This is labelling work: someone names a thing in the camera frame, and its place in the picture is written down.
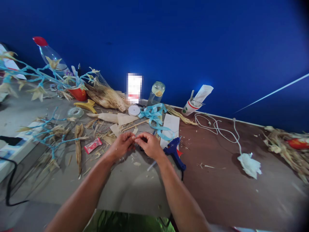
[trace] table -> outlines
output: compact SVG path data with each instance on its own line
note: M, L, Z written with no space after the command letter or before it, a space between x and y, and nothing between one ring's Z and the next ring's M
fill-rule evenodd
M36 117L43 116L46 111L46 105L51 105L51 107L48 107L49 115L51 115L55 106L59 106L57 111L59 118L66 118L66 113L71 107L73 107L74 102L76 101L68 102L67 100L46 99L43 103L40 103L39 101L29 102L28 99L14 99L12 97L6 100L6 104L14 105L14 107L27 105L27 108L23 108L23 112L26 111L26 115L31 115L31 117L29 117L31 120L23 120L21 123L16 123L14 125L15 131L19 126L27 126ZM36 106L38 110L33 110L32 106ZM98 112L101 112L100 109L102 109L103 112L116 111L112 109L103 109L98 106L95 108ZM13 117L13 114L10 114L10 111L15 113L16 108L14 108L15 110L11 107L7 109L10 110L6 112L6 117ZM84 110L84 112L84 115L80 119L71 122L68 125L68 128L71 128L73 132L69 133L66 138L67 140L74 138L76 124L83 123L83 125L85 125L93 120L93 118L86 115L87 110ZM137 124L144 120L146 120L146 118L139 119L134 123ZM153 132L153 129L147 123L141 124L138 128L139 131L137 134L143 131L149 131L150 133ZM83 163L82 173L85 173L89 167L93 167L98 161L98 159L93 161L91 161L91 159L95 158L94 154L96 150L100 148L97 148L92 151L90 155L87 155L83 146L93 141L94 137L92 130L86 129L84 134L85 133L88 136L91 136L92 139L81 141ZM48 171L42 172L44 165L40 168L31 169L31 167L38 165L38 158L45 150L45 146L41 144L37 145L19 164L18 173L15 175L16 179L13 183L16 187L13 191L14 195L11 198L12 202L29 199L31 201L43 203L63 204L85 178L85 175L82 175L81 179L78 180L78 166L75 159L74 142L66 143L57 150L56 155L58 157L57 163L60 166L59 170L54 170L51 173ZM70 165L68 165L71 155L73 158ZM135 166L134 162L139 162L141 165L139 167ZM158 166L155 165L152 170L149 172L147 171L147 168L152 163L153 160L147 157L146 154L139 149L133 153L129 153L125 157L125 161L116 165L111 172L101 194L98 208L111 211L152 215L156 217L169 217L170 209L167 203L163 182L160 178ZM177 170L176 166L175 169L180 178L181 172ZM8 178L6 178L6 180L0 185L1 198L4 198L5 196L7 181Z
M60 118L66 117L67 110L74 102L58 99L46 99L43 103L30 102L31 96L28 93L20 92L20 95L18 99L13 97L6 99L0 107L1 118L7 118L6 121L0 122L0 126L2 131L6 129L8 136L17 134L15 131L19 126L28 125L37 116L43 116L46 112L51 114L57 105L60 105ZM233 131L231 120L221 120L219 123L221 128ZM75 123L81 122L84 124L89 122L86 115L79 121L71 123L71 127L74 128ZM206 120L201 119L200 122L206 124ZM182 143L188 148L180 146L180 151L183 152L182 161L187 165L184 184L210 223L273 231L295 231L295 226L299 224L300 215L303 213L303 206L307 205L307 188L282 158L267 151L262 141L262 128L239 122L236 123L236 128L243 152L253 152L253 158L261 162L263 174L258 175L255 180L244 173L237 160L239 156L237 144L181 121L179 134L182 136ZM143 130L152 131L146 124L143 124L143 129L141 127L139 129ZM30 173L29 169L42 155L43 150L45 150L43 145L36 146L19 165L13 183L16 188L13 191L12 202L27 198L32 201L62 204L82 181L78 180L74 143L60 148L57 152L60 157L58 160L60 170L49 175L45 173L39 178L38 170ZM73 159L68 166L71 154ZM142 165L134 166L131 154L125 162L116 166L102 192L98 208L168 216L170 210L158 168L155 167L154 171L148 174L146 169L152 161L138 151L133 155L138 157ZM83 162L87 160L85 152L82 160ZM202 169L200 163L215 169L207 167ZM95 161L88 160L83 166L82 173L94 164ZM26 180L17 183L27 173L29 176ZM0 184L1 199L4 199L5 190L6 181L3 181Z
M215 118L222 120L218 123L219 128L234 132L232 120ZM199 118L199 121L208 125L206 119ZM180 147L184 153L182 161L187 165L183 182L210 223L296 231L303 216L307 215L304 206L308 205L308 188L279 154L267 150L261 127L236 122L242 152L252 152L252 158L261 163L262 175L258 175L257 180L242 170L237 160L240 155L238 144L183 122L179 129L182 143L188 148ZM228 132L223 134L235 141ZM200 163L215 169L202 169Z

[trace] light blue ribbon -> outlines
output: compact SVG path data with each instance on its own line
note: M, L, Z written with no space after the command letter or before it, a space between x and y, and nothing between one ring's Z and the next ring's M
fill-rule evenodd
M172 140L174 137L175 137L175 134L174 132L169 129L168 127L163 127L163 126L160 126L162 125L162 121L159 119L158 116L162 115L162 112L164 111L164 113L167 112L167 109L165 108L164 104L163 103L159 103L159 104L156 104L156 105L153 105L153 106L148 106L144 109L144 111L141 110L140 114L138 115L139 118L142 118L142 117L146 117L146 118L149 118L149 126L151 126L153 129L155 130L158 130L158 135L166 140L166 141L170 141ZM155 121L156 122L156 126L152 126L151 125L151 122L152 121ZM172 138L169 138L167 137L166 135L162 134L161 131L171 131L172 134L173 134L173 137Z

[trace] blue glue gun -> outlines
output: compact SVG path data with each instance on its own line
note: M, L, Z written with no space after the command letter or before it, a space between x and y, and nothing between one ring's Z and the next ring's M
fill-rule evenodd
M173 139L166 148L163 149L163 151L165 152L166 155L171 155L176 166L182 170L185 171L185 169L187 168L186 165L180 160L179 155L178 155L178 151L177 150L177 146L180 144L180 138L175 138Z

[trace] white tissue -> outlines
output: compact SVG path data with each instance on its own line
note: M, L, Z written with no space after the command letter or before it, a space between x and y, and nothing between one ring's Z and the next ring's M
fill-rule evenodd
M205 98L212 92L213 87L210 85L203 85L200 90L197 92L193 100L197 102L203 102Z
M261 163L252 159L251 157L252 157L252 153L250 154L243 153L237 159L240 161L242 167L244 168L243 170L245 171L245 173L248 176L251 176L254 179L257 179L258 174L262 174L260 170Z

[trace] clear tape roll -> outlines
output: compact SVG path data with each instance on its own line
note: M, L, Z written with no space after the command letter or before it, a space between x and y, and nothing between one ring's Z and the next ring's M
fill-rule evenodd
M73 107L69 109L68 111L69 118L72 118L72 117L80 118L81 116L83 116L83 114L84 114L84 111L80 107Z

